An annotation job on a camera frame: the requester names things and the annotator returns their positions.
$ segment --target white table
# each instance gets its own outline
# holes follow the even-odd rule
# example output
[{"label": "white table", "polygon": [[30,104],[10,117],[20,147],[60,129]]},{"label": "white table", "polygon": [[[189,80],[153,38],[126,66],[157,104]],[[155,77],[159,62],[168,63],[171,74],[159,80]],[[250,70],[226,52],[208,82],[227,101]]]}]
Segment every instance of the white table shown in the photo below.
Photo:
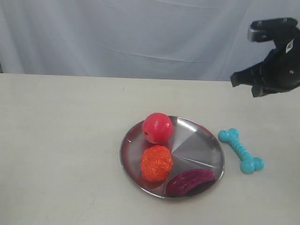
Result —
[{"label": "white table", "polygon": [[[298,225],[300,89],[252,98],[229,82],[0,75],[1,225]],[[222,144],[225,174],[183,202],[136,188],[120,142],[152,112],[237,128],[261,172],[243,174]]]}]

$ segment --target dog bone toy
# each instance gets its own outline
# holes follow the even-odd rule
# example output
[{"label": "dog bone toy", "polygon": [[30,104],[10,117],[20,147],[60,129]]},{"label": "dog bone toy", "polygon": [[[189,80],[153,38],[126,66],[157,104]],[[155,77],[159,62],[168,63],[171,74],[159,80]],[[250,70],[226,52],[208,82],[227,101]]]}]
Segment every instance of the dog bone toy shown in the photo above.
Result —
[{"label": "dog bone toy", "polygon": [[243,173],[253,173],[254,170],[262,170],[264,161],[259,157],[253,157],[239,141],[239,132],[231,128],[228,131],[221,130],[218,134],[219,141],[229,143],[231,148],[239,156],[240,170]]}]

